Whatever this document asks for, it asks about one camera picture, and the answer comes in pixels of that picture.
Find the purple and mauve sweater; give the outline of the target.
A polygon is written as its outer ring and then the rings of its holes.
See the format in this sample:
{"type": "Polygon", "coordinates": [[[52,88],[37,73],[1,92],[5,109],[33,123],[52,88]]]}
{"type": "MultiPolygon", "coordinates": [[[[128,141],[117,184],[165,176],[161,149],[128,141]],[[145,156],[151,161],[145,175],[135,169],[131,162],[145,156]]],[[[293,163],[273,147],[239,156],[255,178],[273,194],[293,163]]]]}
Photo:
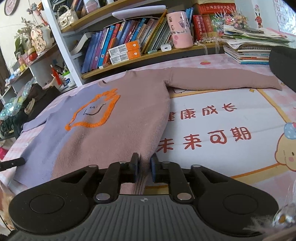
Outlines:
{"type": "Polygon", "coordinates": [[[170,113],[169,87],[226,90],[282,87],[275,76],[243,69],[171,67],[128,71],[66,97],[57,106],[23,125],[41,132],[22,153],[25,164],[14,180],[32,188],[88,165],[108,167],[140,155],[147,171],[170,113]]]}

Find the dark clothes pile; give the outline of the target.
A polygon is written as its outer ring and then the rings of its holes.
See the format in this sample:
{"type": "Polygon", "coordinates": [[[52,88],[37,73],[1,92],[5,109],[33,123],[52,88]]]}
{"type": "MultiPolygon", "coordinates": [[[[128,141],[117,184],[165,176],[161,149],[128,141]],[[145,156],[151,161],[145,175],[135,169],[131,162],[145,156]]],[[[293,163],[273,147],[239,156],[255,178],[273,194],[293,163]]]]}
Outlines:
{"type": "Polygon", "coordinates": [[[1,120],[1,138],[17,139],[23,130],[23,125],[36,118],[59,95],[60,91],[55,86],[43,89],[39,84],[33,84],[19,112],[6,120],[1,120]]]}

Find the pink cartoon table mat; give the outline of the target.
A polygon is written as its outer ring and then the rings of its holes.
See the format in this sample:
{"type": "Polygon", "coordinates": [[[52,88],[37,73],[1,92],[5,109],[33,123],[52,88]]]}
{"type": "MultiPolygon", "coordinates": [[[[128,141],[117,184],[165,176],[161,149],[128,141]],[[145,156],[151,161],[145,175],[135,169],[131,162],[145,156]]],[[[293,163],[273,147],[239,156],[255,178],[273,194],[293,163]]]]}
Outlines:
{"type": "MultiPolygon", "coordinates": [[[[170,61],[130,71],[171,67],[182,66],[177,61],[170,61]]],[[[241,66],[225,55],[192,57],[189,66],[182,68],[237,68],[275,76],[267,66],[241,66]]],[[[125,73],[74,89],[57,98],[43,113],[85,87],[100,81],[109,83],[125,73]]],[[[295,137],[290,137],[286,130],[286,127],[295,127],[295,93],[278,81],[281,90],[187,90],[169,87],[169,119],[154,153],[160,161],[176,162],[182,168],[200,164],[244,182],[259,183],[268,179],[270,183],[263,189],[279,202],[284,202],[287,188],[295,178],[295,137]]],[[[23,151],[42,129],[38,126],[23,131],[6,159],[22,157],[23,151]]],[[[10,196],[28,189],[14,180],[16,169],[1,173],[1,190],[10,196]]],[[[142,194],[148,180],[149,167],[143,171],[140,161],[140,175],[136,183],[122,185],[121,192],[142,194]]]]}

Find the white side shelf unit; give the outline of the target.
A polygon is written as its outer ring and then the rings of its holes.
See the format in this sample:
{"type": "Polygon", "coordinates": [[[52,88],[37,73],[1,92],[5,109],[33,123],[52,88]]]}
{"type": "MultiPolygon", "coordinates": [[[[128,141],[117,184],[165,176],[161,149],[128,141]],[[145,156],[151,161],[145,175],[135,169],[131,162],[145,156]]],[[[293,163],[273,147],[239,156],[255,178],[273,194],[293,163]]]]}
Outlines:
{"type": "Polygon", "coordinates": [[[16,97],[25,84],[33,77],[36,77],[37,83],[41,87],[49,84],[53,80],[51,65],[54,66],[55,64],[59,67],[62,67],[63,64],[63,57],[56,43],[51,48],[42,52],[24,71],[20,72],[16,70],[18,75],[9,80],[6,84],[4,94],[1,94],[2,104],[16,97]]]}

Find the lower orange white box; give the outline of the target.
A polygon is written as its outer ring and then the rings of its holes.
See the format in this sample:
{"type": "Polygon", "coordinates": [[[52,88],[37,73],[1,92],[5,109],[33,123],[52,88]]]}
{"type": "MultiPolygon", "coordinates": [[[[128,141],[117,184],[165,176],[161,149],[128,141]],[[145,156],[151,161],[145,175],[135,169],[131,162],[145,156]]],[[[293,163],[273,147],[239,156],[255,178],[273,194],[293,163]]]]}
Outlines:
{"type": "Polygon", "coordinates": [[[110,58],[110,61],[111,61],[112,65],[116,65],[121,62],[125,62],[128,60],[133,60],[133,59],[139,58],[141,55],[142,54],[141,54],[140,49],[136,49],[136,50],[128,51],[125,53],[121,53],[117,56],[113,56],[110,58]]]}

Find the orange white box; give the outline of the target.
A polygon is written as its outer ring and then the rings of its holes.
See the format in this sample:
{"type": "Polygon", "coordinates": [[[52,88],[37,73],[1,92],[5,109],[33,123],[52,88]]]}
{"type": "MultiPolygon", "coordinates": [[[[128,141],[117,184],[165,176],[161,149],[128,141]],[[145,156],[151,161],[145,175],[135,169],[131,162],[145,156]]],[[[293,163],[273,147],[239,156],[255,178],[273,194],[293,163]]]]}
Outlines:
{"type": "Polygon", "coordinates": [[[116,65],[121,62],[125,62],[128,60],[133,60],[133,59],[139,58],[141,55],[142,54],[141,54],[140,49],[136,49],[136,50],[128,51],[125,53],[121,53],[117,56],[113,56],[110,58],[110,61],[111,61],[112,65],[116,65]]]}
{"type": "Polygon", "coordinates": [[[114,57],[122,53],[126,53],[128,51],[132,51],[136,49],[140,49],[140,43],[138,40],[131,41],[131,42],[124,43],[122,45],[118,45],[116,47],[110,48],[108,52],[110,57],[114,57]]]}

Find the white USB charger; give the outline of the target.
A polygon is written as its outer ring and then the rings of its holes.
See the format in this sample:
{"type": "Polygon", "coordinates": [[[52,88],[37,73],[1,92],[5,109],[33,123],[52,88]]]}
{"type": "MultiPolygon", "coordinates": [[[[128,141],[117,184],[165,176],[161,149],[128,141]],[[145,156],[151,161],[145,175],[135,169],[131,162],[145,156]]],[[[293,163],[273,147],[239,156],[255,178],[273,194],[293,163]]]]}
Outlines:
{"type": "Polygon", "coordinates": [[[162,52],[168,52],[171,51],[171,45],[170,44],[162,44],[160,46],[160,49],[162,52]]]}

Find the upper orange white box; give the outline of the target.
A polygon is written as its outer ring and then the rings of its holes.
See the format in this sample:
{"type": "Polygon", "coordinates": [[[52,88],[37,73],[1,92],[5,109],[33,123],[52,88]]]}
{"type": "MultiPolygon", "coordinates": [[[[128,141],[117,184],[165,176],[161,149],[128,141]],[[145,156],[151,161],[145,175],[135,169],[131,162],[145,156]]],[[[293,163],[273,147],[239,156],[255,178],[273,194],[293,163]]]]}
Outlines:
{"type": "Polygon", "coordinates": [[[140,49],[140,43],[138,40],[131,41],[131,42],[124,43],[122,45],[118,45],[116,47],[110,48],[108,52],[110,57],[114,57],[122,53],[126,53],[128,51],[132,51],[136,49],[140,49]]]}

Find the wooden white bookshelf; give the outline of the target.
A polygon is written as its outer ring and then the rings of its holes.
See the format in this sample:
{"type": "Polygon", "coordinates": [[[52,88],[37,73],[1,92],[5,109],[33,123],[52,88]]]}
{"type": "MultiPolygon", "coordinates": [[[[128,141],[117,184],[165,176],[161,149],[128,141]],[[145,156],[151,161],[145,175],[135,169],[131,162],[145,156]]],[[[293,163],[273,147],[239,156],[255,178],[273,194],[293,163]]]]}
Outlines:
{"type": "Polygon", "coordinates": [[[174,45],[167,8],[159,1],[86,1],[92,11],[70,21],[55,11],[50,1],[42,3],[58,48],[77,86],[85,80],[169,60],[219,54],[222,45],[216,39],[182,48],[161,50],[174,45]]]}

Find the pink cylindrical cup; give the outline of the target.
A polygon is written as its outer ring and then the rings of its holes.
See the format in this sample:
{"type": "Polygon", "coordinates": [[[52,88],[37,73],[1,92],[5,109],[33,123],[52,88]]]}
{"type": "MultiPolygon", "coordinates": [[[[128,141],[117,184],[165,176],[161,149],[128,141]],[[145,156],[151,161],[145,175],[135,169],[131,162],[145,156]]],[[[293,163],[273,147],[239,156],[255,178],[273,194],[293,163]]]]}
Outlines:
{"type": "Polygon", "coordinates": [[[194,43],[186,13],[176,11],[168,13],[166,17],[175,48],[191,48],[194,43]]]}

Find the row of colourful books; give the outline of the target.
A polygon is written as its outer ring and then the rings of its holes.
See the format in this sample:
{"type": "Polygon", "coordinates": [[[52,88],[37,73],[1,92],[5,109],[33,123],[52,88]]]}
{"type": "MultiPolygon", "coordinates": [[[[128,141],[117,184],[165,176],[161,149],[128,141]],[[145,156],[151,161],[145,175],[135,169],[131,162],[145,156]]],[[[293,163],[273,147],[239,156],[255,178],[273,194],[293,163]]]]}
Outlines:
{"type": "MultiPolygon", "coordinates": [[[[175,48],[165,10],[156,16],[139,16],[122,20],[98,32],[85,33],[82,45],[86,47],[81,72],[83,74],[106,68],[111,64],[108,50],[110,48],[138,40],[141,54],[161,51],[162,44],[175,48]]],[[[187,14],[190,26],[192,14],[187,14]]]]}

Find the stack of books and notebooks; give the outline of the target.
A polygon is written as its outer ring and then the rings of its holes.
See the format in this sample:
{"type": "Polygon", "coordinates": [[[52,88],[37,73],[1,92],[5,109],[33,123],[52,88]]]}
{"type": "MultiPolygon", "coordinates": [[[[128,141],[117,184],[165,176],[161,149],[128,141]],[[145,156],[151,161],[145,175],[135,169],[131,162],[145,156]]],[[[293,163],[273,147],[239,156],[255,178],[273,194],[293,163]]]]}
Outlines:
{"type": "Polygon", "coordinates": [[[288,47],[292,42],[286,35],[266,28],[223,26],[221,36],[225,54],[240,64],[269,64],[273,47],[288,47]]]}

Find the white handbag with pearls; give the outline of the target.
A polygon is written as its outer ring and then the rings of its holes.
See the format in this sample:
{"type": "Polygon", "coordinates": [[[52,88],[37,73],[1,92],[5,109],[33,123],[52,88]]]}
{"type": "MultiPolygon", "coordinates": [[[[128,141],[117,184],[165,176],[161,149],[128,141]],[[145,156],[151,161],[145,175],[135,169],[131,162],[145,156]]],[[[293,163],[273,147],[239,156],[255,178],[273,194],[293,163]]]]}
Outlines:
{"type": "Polygon", "coordinates": [[[67,5],[60,5],[57,9],[57,22],[60,30],[79,20],[76,12],[67,5]]]}

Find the colourful star flower bouquet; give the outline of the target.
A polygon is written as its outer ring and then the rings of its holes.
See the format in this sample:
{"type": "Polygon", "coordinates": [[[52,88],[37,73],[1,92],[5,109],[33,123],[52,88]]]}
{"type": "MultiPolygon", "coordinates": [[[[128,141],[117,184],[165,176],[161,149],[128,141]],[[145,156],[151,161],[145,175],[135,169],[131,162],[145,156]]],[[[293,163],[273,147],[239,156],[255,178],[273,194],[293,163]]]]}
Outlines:
{"type": "Polygon", "coordinates": [[[249,27],[247,17],[237,11],[232,11],[230,14],[226,12],[215,13],[211,17],[211,24],[218,33],[224,32],[224,25],[243,29],[249,27]]]}

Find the round wall clock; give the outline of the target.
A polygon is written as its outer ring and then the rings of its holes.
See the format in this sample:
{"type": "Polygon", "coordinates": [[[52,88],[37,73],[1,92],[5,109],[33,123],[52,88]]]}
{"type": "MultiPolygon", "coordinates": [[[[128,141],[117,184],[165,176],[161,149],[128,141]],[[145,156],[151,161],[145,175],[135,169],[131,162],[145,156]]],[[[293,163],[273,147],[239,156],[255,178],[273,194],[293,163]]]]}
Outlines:
{"type": "Polygon", "coordinates": [[[4,1],[4,14],[6,16],[12,15],[19,5],[19,0],[5,0],[4,1]]]}

